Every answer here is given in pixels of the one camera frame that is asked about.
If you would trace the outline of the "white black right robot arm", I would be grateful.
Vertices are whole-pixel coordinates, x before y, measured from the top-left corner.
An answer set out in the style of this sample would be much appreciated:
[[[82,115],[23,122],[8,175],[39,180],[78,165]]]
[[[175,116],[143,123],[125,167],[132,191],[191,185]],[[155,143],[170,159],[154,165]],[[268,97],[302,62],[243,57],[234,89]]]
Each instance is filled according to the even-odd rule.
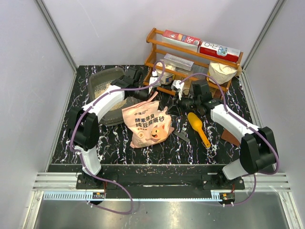
[[[278,153],[274,134],[269,127],[258,126],[244,120],[234,113],[221,99],[212,98],[206,80],[192,83],[193,94],[183,97],[184,83],[175,80],[171,88],[175,91],[174,106],[178,110],[197,109],[222,125],[240,143],[239,159],[224,166],[213,179],[220,188],[229,188],[235,180],[252,175],[278,163]]]

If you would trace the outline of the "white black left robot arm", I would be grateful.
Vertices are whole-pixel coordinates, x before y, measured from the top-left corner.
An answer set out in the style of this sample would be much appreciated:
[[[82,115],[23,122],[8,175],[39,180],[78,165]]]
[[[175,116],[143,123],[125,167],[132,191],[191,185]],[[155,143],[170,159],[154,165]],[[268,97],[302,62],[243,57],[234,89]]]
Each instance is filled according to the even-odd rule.
[[[102,177],[102,166],[97,156],[100,138],[99,122],[119,102],[126,98],[144,101],[149,98],[149,87],[142,85],[142,71],[129,67],[109,80],[104,92],[83,107],[73,107],[69,113],[68,138],[70,151],[81,159],[81,174],[77,177],[77,189],[100,188],[112,183]]]

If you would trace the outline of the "pink cat litter bag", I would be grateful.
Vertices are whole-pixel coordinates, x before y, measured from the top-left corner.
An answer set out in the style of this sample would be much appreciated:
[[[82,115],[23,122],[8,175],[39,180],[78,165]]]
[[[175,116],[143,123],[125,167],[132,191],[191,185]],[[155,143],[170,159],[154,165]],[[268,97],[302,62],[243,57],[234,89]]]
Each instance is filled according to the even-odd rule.
[[[152,146],[165,141],[174,131],[168,107],[159,109],[155,92],[147,101],[122,109],[126,126],[132,131],[131,148]]]

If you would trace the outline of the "black bag clip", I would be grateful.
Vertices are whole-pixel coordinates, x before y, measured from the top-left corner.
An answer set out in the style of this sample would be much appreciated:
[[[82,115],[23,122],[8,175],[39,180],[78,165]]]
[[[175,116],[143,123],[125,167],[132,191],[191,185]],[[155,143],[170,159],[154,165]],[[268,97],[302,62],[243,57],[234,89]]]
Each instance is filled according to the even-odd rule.
[[[185,131],[180,131],[180,132],[177,132],[177,131],[173,131],[173,134],[175,136],[177,136],[178,138],[180,138],[181,140],[189,143],[190,142],[190,139],[187,137],[187,133]]]

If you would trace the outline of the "yellow plastic scoop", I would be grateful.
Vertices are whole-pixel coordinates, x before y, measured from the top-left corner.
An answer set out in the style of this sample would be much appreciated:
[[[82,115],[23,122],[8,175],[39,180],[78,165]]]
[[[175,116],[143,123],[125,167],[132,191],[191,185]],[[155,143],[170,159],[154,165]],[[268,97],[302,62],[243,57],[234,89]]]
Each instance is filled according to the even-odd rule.
[[[203,131],[203,123],[199,119],[199,117],[195,113],[190,112],[187,115],[187,118],[188,118],[188,121],[189,121],[191,127],[193,128],[193,130],[196,131],[199,134],[199,136],[200,136],[202,142],[204,143],[204,145],[207,148],[210,148],[211,144],[210,144],[207,136],[205,135],[205,133]]]

